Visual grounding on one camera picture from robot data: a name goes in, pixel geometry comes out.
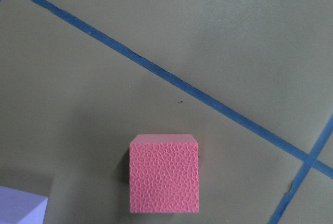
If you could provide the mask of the purple foam block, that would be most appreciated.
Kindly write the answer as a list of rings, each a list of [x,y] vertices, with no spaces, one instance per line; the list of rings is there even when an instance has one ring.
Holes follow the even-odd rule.
[[[1,186],[1,223],[43,223],[48,197]]]

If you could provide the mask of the pink foam block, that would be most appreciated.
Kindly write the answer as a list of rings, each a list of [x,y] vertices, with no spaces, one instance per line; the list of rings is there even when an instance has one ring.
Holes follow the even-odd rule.
[[[199,212],[198,142],[191,134],[139,134],[129,146],[130,212]]]

